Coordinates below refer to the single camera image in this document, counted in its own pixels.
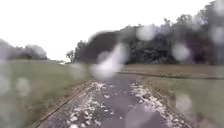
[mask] field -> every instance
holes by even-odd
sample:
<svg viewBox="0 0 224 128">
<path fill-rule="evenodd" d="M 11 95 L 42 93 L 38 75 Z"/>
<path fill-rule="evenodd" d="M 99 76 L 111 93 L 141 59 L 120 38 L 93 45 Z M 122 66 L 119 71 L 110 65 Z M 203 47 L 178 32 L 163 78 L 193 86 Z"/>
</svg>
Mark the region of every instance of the field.
<svg viewBox="0 0 224 128">
<path fill-rule="evenodd" d="M 129 65 L 124 71 L 141 72 L 162 76 L 224 77 L 221 66 L 176 66 L 176 65 Z M 138 78 L 175 105 L 178 95 L 186 94 L 192 100 L 192 113 L 224 127 L 224 80 L 172 79 L 141 76 Z"/>
<path fill-rule="evenodd" d="M 6 122 L 0 127 L 12 120 L 16 126 L 31 125 L 83 82 L 69 66 L 50 61 L 1 62 L 0 70 L 0 116 Z"/>
</svg>

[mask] treeline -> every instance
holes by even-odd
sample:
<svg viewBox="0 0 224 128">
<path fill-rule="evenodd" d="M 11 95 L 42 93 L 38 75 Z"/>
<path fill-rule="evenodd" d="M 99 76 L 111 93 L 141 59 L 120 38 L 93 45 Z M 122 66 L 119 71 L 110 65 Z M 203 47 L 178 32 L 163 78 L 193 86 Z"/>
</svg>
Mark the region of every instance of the treeline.
<svg viewBox="0 0 224 128">
<path fill-rule="evenodd" d="M 175 23 L 164 19 L 160 26 L 127 26 L 118 38 L 130 47 L 128 63 L 150 64 L 224 64 L 224 7 L 211 2 L 196 15 L 181 15 Z M 80 41 L 66 56 L 71 62 L 87 42 Z"/>
<path fill-rule="evenodd" d="M 23 47 L 13 47 L 4 40 L 0 40 L 0 59 L 27 59 L 46 60 L 47 53 L 38 45 L 26 45 Z"/>
</svg>

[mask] white sky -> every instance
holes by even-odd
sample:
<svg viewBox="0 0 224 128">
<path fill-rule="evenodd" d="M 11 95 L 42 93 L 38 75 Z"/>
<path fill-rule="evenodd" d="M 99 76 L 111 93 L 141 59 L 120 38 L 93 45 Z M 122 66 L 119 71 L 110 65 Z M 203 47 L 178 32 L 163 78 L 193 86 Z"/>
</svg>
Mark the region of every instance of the white sky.
<svg viewBox="0 0 224 128">
<path fill-rule="evenodd" d="M 97 31 L 161 24 L 196 14 L 212 0 L 0 0 L 0 38 L 13 46 L 37 44 L 65 60 L 76 43 Z"/>
</svg>

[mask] grass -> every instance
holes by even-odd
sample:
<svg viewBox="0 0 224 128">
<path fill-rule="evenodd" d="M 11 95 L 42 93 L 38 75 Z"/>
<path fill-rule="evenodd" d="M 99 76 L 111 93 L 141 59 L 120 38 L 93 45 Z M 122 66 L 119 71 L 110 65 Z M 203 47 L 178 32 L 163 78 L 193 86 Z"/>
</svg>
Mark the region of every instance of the grass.
<svg viewBox="0 0 224 128">
<path fill-rule="evenodd" d="M 0 103 L 16 106 L 12 110 L 16 111 L 19 117 L 15 119 L 17 125 L 22 127 L 39 120 L 49 109 L 70 96 L 83 82 L 83 79 L 74 78 L 72 74 L 75 71 L 71 73 L 73 70 L 69 66 L 50 61 L 8 61 L 1 64 L 0 70 L 0 75 L 9 79 L 11 86 L 10 91 L 0 95 Z M 19 96 L 16 89 L 21 78 L 25 79 L 29 86 L 29 93 L 25 96 Z"/>
<path fill-rule="evenodd" d="M 126 71 L 173 76 L 223 77 L 224 67 L 221 66 L 180 66 L 180 65 L 129 65 Z M 224 127 L 224 80 L 189 80 L 141 76 L 145 85 L 150 85 L 170 103 L 175 105 L 175 95 L 187 94 L 193 102 L 193 112 Z"/>
</svg>

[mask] wet road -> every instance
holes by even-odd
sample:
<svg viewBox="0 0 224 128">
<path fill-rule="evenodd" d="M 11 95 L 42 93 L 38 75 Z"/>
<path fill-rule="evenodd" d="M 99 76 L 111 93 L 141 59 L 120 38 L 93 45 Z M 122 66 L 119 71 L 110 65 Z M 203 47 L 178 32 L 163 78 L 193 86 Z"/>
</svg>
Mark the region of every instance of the wet road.
<svg viewBox="0 0 224 128">
<path fill-rule="evenodd" d="M 92 82 L 78 100 L 71 100 L 40 128 L 185 128 L 159 99 L 130 76 Z"/>
</svg>

